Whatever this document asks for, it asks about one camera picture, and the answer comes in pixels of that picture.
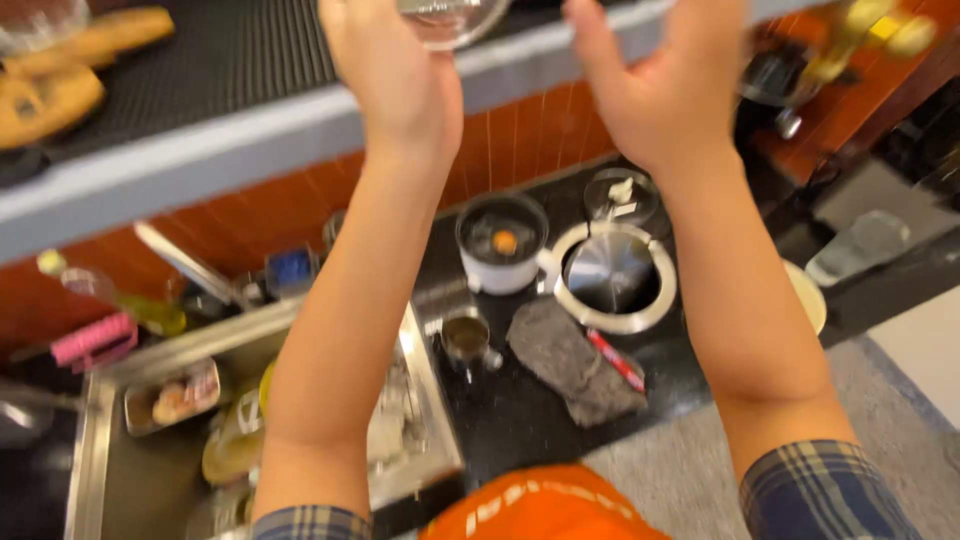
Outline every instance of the stainless steel sink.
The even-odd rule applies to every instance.
[[[127,433],[123,393],[213,356],[234,384],[256,380],[276,354],[302,298],[250,311],[131,355],[90,374],[78,425],[66,538],[183,538],[191,512],[208,497],[200,472],[208,431],[202,419],[143,437]],[[403,499],[463,469],[449,417],[413,309],[408,305],[391,377],[409,386],[417,443],[371,464],[371,508]]]

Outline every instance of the glass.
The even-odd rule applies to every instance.
[[[433,51],[465,47],[495,25],[511,0],[396,0],[420,41]]]
[[[45,49],[89,19],[86,0],[0,0],[0,54]]]
[[[897,216],[869,211],[835,236],[804,270],[819,285],[833,286],[900,256],[909,239],[910,229]]]

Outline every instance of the egg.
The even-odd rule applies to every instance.
[[[510,231],[497,231],[493,235],[493,248],[500,255],[513,255],[516,253],[516,235]]]

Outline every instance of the plaid shirt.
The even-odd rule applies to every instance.
[[[879,472],[853,444],[804,441],[761,457],[740,486],[754,538],[920,539]],[[255,540],[366,540],[370,525],[340,508],[305,505],[270,513]]]

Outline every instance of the gray cloth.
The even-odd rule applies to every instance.
[[[564,397],[570,417],[582,428],[647,406],[553,297],[518,309],[507,342],[520,363]]]

